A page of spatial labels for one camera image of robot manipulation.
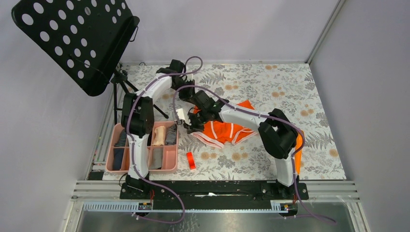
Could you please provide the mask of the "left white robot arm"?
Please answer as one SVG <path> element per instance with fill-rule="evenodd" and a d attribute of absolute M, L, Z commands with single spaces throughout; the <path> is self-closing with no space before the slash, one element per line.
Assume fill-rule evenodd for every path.
<path fill-rule="evenodd" d="M 177 90 L 187 86 L 190 79 L 184 76 L 197 73 L 203 66 L 190 72 L 179 60 L 171 61 L 168 68 L 162 68 L 154 78 L 135 94 L 126 94 L 123 102 L 121 124 L 126 129 L 130 145 L 130 166 L 125 179 L 126 187 L 139 199 L 149 195 L 150 186 L 158 184 L 149 180 L 147 141 L 154 126 L 154 103 L 168 89 Z"/>

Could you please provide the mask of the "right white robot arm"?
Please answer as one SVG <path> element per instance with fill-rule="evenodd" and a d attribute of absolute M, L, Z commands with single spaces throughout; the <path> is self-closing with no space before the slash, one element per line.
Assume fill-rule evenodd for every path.
<path fill-rule="evenodd" d="M 303 132 L 292 124 L 280 109 L 259 112 L 218 97 L 215 101 L 207 90 L 200 90 L 192 98 L 196 113 L 186 113 L 186 119 L 178 119 L 188 133 L 204 130 L 205 123 L 216 121 L 233 123 L 258 133 L 265 151 L 275 159 L 281 198 L 289 199 L 296 193 L 299 172 L 296 156 L 306 140 Z"/>

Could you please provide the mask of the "orange underwear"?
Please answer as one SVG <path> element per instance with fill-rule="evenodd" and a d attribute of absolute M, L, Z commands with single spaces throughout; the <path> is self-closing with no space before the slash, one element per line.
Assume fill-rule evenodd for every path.
<path fill-rule="evenodd" d="M 257 134 L 257 132 L 237 124 L 209 121 L 204 124 L 203 131 L 192 132 L 190 135 L 207 146 L 223 148 L 226 143 L 237 145 Z"/>

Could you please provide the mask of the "grey striped underwear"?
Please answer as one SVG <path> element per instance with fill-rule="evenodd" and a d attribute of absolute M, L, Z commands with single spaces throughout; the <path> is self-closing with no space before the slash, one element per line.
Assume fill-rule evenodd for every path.
<path fill-rule="evenodd" d="M 165 145 L 175 145 L 177 140 L 177 125 L 171 125 L 166 132 Z"/>

